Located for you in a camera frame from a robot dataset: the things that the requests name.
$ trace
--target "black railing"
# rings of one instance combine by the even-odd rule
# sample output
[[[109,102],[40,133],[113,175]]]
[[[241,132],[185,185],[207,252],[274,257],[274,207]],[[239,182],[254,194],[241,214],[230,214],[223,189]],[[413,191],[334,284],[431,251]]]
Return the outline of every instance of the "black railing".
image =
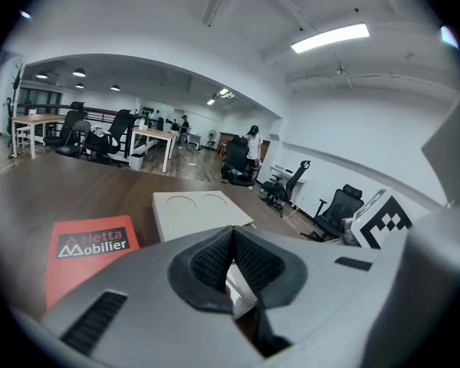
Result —
[[[28,116],[30,109],[36,109],[37,114],[57,114],[58,116],[65,116],[73,108],[70,105],[32,105],[32,104],[19,104],[17,105],[17,116]],[[96,123],[112,124],[117,112],[114,110],[97,109],[93,107],[84,107],[84,112],[87,112],[86,121]],[[131,133],[134,126],[135,118],[130,127],[121,135],[120,151],[123,151],[124,158],[128,158],[130,151]],[[46,124],[46,135],[53,136],[60,132],[62,123],[48,123]],[[43,136],[43,126],[37,125],[34,134],[36,136]]]

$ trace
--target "floor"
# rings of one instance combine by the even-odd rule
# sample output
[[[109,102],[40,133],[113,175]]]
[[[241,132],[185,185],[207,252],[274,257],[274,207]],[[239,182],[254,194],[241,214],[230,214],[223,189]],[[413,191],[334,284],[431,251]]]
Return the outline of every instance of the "floor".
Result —
[[[7,145],[8,136],[0,135],[0,175],[20,165],[20,163],[31,157],[29,146],[25,145],[24,148],[18,149],[17,159],[9,159],[8,156],[12,153],[12,148],[9,148]],[[51,148],[40,145],[36,146],[36,156],[41,156],[51,151],[53,151]],[[193,179],[208,182],[222,181],[222,176],[220,174],[220,169],[223,165],[222,158],[212,149],[203,148],[201,152],[198,152],[194,149],[178,149],[176,147],[173,150],[172,159],[167,163],[166,173],[162,173],[164,153],[165,146],[163,144],[161,146],[154,146],[152,149],[148,150],[143,160],[142,172],[160,175],[165,174],[166,176],[180,179]],[[255,185],[253,191],[256,195],[262,196],[259,185]],[[294,212],[287,204],[284,205],[284,215],[290,215],[285,221],[298,233],[319,232],[314,228],[312,222],[307,217],[299,212]]]

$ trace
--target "white trash can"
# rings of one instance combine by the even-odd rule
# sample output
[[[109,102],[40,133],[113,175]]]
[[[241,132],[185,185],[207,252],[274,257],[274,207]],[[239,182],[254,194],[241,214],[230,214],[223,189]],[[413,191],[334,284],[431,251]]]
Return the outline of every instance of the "white trash can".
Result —
[[[143,154],[131,154],[130,168],[132,170],[141,170],[142,165],[143,165]]]

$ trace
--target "black office chair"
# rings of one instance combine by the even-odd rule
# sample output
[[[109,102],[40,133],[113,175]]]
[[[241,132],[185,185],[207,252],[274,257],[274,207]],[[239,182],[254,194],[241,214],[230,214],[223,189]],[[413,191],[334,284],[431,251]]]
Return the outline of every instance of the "black office chair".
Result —
[[[227,156],[225,165],[222,167],[222,178],[227,179],[233,186],[252,187],[255,184],[251,169],[247,167],[247,144],[247,139],[238,135],[227,142]]]
[[[301,233],[301,235],[316,242],[325,242],[329,238],[340,238],[343,234],[341,221],[352,217],[364,205],[364,201],[361,200],[362,195],[362,191],[346,184],[342,189],[336,190],[332,203],[321,215],[319,213],[327,202],[320,199],[320,206],[314,216],[313,223],[322,229],[324,233],[322,236],[319,236],[316,232],[312,232],[309,235]]]
[[[85,142],[89,137],[90,123],[88,121],[77,121],[74,127],[71,129],[68,138],[62,147],[56,149],[56,153],[62,156],[79,157],[85,150]]]
[[[114,121],[110,126],[110,134],[102,137],[90,135],[89,140],[85,144],[92,153],[95,153],[97,161],[100,163],[110,163],[109,154],[116,154],[121,148],[121,136],[131,126],[133,116],[128,109],[122,109],[117,112]]]
[[[261,198],[268,205],[277,209],[283,218],[283,205],[278,203],[279,201],[287,202],[291,200],[291,195],[293,194],[293,188],[297,185],[297,181],[302,177],[305,171],[310,167],[310,161],[301,161],[300,167],[295,172],[295,174],[287,181],[286,186],[283,186],[279,182],[282,178],[280,176],[273,175],[275,179],[265,182],[261,188],[266,191],[268,194],[265,198]]]
[[[71,136],[71,131],[74,125],[78,121],[82,121],[87,116],[86,112],[80,112],[78,110],[70,110],[67,116],[64,118],[63,126],[60,130],[60,136],[45,136],[44,144],[49,147],[60,147],[75,142],[75,136]]]

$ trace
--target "red book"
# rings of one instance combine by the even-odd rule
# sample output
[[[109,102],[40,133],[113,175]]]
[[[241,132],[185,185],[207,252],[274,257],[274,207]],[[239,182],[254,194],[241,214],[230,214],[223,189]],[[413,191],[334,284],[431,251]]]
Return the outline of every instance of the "red book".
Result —
[[[56,222],[46,269],[46,308],[113,261],[140,249],[128,215]]]

